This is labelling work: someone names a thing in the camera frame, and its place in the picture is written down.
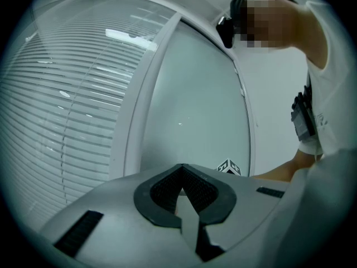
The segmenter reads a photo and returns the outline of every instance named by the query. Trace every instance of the glass wall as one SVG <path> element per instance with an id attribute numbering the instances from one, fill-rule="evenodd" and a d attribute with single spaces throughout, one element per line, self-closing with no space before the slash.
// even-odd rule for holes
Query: glass wall
<path id="1" fill-rule="evenodd" d="M 64 0 L 17 30 L 0 75 L 2 183 L 35 231 L 108 180 L 127 88 L 172 15 L 144 0 Z"/>

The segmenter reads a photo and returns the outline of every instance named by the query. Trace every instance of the black vent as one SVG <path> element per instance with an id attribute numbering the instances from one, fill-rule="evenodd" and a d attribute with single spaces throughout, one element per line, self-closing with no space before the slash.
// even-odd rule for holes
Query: black vent
<path id="1" fill-rule="evenodd" d="M 54 246 L 68 256 L 74 257 L 102 216 L 102 213 L 87 211 Z"/>
<path id="2" fill-rule="evenodd" d="M 181 171 L 176 170 L 156 183 L 150 190 L 150 196 L 157 205 L 168 212 L 175 213 L 177 197 L 181 189 Z"/>
<path id="3" fill-rule="evenodd" d="M 257 192 L 262 193 L 262 194 L 271 195 L 272 197 L 276 197 L 276 198 L 282 198 L 284 195 L 284 192 L 282 192 L 281 190 L 268 189 L 263 186 L 258 188 Z"/>
<path id="4" fill-rule="evenodd" d="M 218 197 L 218 189 L 208 181 L 183 167 L 182 178 L 184 191 L 193 208 L 200 213 Z"/>

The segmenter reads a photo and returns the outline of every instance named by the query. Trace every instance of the person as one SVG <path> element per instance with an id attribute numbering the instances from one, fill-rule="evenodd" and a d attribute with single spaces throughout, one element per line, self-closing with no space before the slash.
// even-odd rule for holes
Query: person
<path id="1" fill-rule="evenodd" d="M 326 0 L 307 0 L 305 5 L 293 0 L 232 0 L 230 13 L 241 40 L 276 49 L 295 47 L 306 55 L 310 74 L 317 134 L 301 141 L 291 160 L 255 177 L 290 181 L 322 154 L 356 148 L 355 49 L 331 5 Z"/>

